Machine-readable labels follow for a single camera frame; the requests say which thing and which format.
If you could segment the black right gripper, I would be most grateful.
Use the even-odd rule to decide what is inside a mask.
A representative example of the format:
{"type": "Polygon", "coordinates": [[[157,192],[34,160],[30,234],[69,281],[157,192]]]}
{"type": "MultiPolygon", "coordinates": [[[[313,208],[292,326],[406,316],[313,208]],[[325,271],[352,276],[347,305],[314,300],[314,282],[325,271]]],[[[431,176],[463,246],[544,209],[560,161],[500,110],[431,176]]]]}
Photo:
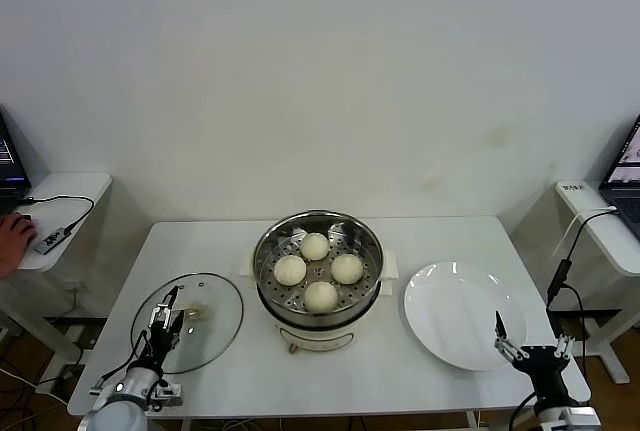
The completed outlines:
{"type": "Polygon", "coordinates": [[[556,347],[524,346],[521,350],[507,336],[498,311],[495,312],[494,347],[514,368],[529,377],[534,396],[545,404],[569,404],[570,396],[562,378],[571,356],[571,336],[557,338],[556,347]]]}

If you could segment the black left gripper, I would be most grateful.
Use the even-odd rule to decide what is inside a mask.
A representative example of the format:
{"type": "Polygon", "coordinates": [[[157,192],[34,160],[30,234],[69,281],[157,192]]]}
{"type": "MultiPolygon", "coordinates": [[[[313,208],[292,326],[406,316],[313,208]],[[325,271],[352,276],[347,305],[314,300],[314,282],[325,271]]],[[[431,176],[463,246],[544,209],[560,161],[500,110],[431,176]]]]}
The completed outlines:
{"type": "Polygon", "coordinates": [[[152,360],[158,366],[162,366],[166,356],[179,342],[183,326],[181,312],[173,312],[177,300],[179,286],[174,286],[157,304],[151,314],[149,329],[152,360]]]}

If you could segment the person's hand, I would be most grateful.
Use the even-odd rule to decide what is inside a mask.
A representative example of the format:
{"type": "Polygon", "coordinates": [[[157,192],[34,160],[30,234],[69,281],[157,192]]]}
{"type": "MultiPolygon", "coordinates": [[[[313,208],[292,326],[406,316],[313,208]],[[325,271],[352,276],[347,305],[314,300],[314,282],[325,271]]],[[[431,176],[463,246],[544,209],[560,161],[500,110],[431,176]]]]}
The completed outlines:
{"type": "Polygon", "coordinates": [[[35,226],[26,215],[12,213],[1,217],[0,275],[2,279],[19,268],[29,244],[36,236],[35,226]]]}

